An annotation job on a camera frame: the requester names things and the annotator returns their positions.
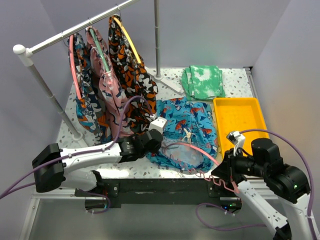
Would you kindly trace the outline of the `pink wire hanger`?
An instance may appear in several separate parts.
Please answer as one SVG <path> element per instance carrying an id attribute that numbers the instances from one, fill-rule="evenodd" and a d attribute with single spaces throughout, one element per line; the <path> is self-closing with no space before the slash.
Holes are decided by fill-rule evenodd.
<path id="1" fill-rule="evenodd" d="M 191 175 L 196 175 L 198 178 L 211 182 L 218 187 L 232 193 L 239 193 L 236 183 L 231 179 L 228 186 L 227 182 L 222 178 L 216 178 L 212 174 L 206 176 L 208 172 L 205 166 L 219 166 L 217 160 L 203 149 L 187 142 L 173 142 L 163 147 L 162 154 L 172 160 L 182 171 L 188 172 Z"/>

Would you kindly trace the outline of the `blue shark print shorts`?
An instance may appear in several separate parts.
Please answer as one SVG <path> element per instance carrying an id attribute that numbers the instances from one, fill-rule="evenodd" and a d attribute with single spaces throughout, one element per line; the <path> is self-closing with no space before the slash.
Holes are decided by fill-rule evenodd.
<path id="1" fill-rule="evenodd" d="M 148 153 L 147 159 L 162 167 L 181 168 L 163 154 L 164 146 L 186 142 L 197 146 L 213 158 L 218 154 L 218 135 L 214 127 L 212 108 L 205 102 L 191 102 L 186 97 L 156 101 L 157 115 L 167 123 L 163 130 L 163 141 L 157 153 Z"/>

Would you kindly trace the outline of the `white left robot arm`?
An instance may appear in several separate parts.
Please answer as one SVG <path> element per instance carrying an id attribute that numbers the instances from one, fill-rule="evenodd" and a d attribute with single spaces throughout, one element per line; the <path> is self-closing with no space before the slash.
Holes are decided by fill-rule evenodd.
<path id="1" fill-rule="evenodd" d="M 87 169 L 103 164 L 135 162 L 147 153 L 157 153 L 163 134 L 156 129 L 142 135 L 122 137 L 115 144 L 85 148 L 60 148 L 57 143 L 47 145 L 32 161 L 34 181 L 38 193 L 59 187 L 80 189 L 99 196 L 104 190 L 101 175 Z"/>

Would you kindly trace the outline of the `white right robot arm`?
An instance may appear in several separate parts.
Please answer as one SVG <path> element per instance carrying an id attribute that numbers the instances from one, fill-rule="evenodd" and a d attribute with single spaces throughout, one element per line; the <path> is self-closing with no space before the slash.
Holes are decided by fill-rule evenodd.
<path id="1" fill-rule="evenodd" d="M 308 212 L 311 186 L 305 173 L 285 164 L 279 147 L 268 138 L 251 142 L 252 155 L 241 150 L 224 153 L 222 163 L 211 173 L 225 181 L 223 192 L 237 195 L 262 220 L 275 240 L 318 240 L 320 232 L 313 214 Z M 285 215 L 273 208 L 254 189 L 247 177 L 262 178 L 266 186 L 278 197 Z"/>

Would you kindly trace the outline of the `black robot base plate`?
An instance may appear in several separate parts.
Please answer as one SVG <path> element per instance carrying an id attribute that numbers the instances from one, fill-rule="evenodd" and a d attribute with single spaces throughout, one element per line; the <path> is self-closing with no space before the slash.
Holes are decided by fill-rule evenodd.
<path id="1" fill-rule="evenodd" d="M 202 178 L 106 178 L 101 186 L 90 192 L 75 190 L 76 197 L 85 197 L 87 210 L 103 209 L 107 201 L 99 200 L 104 195 L 111 208 L 122 205 L 198 205 L 210 203 L 235 212 L 242 201 L 233 192 L 216 186 Z"/>

